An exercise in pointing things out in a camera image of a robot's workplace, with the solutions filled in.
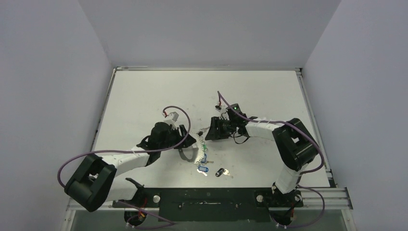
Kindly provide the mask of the black key tag with key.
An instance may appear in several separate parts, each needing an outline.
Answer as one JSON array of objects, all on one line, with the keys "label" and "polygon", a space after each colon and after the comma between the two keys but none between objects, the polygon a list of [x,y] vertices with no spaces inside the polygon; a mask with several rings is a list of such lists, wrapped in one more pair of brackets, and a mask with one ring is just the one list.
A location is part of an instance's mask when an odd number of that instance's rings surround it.
[{"label": "black key tag with key", "polygon": [[224,169],[224,168],[220,168],[216,173],[215,176],[216,177],[220,177],[221,175],[225,175],[225,176],[229,176],[231,178],[233,178],[233,176],[230,174],[228,169]]}]

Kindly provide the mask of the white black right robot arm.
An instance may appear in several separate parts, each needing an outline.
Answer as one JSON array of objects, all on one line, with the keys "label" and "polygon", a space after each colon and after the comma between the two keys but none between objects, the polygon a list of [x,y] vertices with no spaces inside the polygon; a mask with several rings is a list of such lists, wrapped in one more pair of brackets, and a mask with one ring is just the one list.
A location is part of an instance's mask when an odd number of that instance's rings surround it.
[{"label": "white black right robot arm", "polygon": [[277,206],[285,206],[290,202],[290,192],[296,189],[305,168],[319,153],[303,122],[298,118],[271,122],[256,116],[247,117],[237,103],[216,105],[215,109],[219,116],[211,118],[205,140],[218,141],[238,134],[275,142],[284,167],[272,185],[272,200]]}]

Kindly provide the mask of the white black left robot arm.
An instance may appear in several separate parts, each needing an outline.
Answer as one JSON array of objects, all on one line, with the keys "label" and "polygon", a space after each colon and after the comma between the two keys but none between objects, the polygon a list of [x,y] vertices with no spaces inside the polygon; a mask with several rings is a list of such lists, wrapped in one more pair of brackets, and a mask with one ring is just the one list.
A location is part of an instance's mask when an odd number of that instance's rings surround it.
[{"label": "white black left robot arm", "polygon": [[188,133],[184,125],[175,127],[157,122],[150,135],[129,151],[98,156],[84,154],[71,178],[63,185],[64,192],[93,212],[109,201],[125,200],[131,207],[143,202],[142,185],[133,179],[117,177],[139,167],[147,167],[159,159],[163,151],[198,147],[198,137]]}]

